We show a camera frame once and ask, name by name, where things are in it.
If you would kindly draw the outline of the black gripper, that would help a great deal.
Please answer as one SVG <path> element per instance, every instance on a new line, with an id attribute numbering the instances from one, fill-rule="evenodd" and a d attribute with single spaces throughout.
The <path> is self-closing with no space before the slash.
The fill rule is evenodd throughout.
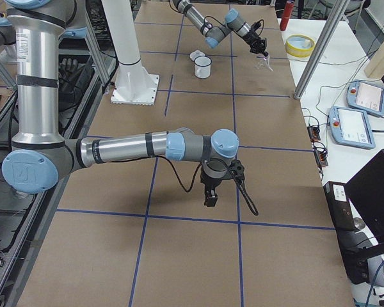
<path id="1" fill-rule="evenodd" d="M 267 39 L 260 37 L 255 31 L 250 30 L 245 36 L 245 42 L 250 46 L 250 52 L 258 54 L 258 58 L 268 58 Z"/>
<path id="2" fill-rule="evenodd" d="M 204 194 L 205 201 L 204 205 L 206 207 L 215 207 L 218 195 L 216 194 L 216 188 L 222 183 L 223 177 L 213 178 L 210 177 L 205 171 L 201 171 L 200 182 L 204 185 Z"/>

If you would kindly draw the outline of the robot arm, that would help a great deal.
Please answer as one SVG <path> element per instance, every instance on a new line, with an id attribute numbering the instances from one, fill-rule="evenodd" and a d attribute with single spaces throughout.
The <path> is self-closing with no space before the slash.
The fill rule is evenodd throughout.
<path id="1" fill-rule="evenodd" d="M 60 179 L 94 164 L 159 157 L 199 163 L 195 176 L 204 185 L 205 205 L 212 207 L 224 180 L 241 184 L 243 167 L 236 160 L 238 136 L 220 129 L 210 136 L 187 128 L 122 138 L 66 139 L 79 101 L 59 101 L 59 42 L 63 35 L 89 27 L 84 1 L 8 1 L 7 17 L 17 50 L 17 133 L 1 173 L 16 191 L 38 194 Z"/>
<path id="2" fill-rule="evenodd" d="M 250 47 L 251 53 L 269 57 L 267 39 L 257 33 L 259 28 L 263 28 L 263 20 L 249 25 L 241 14 L 232 8 L 224 21 L 218 21 L 219 25 L 214 26 L 209 22 L 210 16 L 203 16 L 190 1 L 170 1 L 170 4 L 173 4 L 175 10 L 183 14 L 200 31 L 210 48 L 216 48 L 229 34 L 235 33 Z"/>

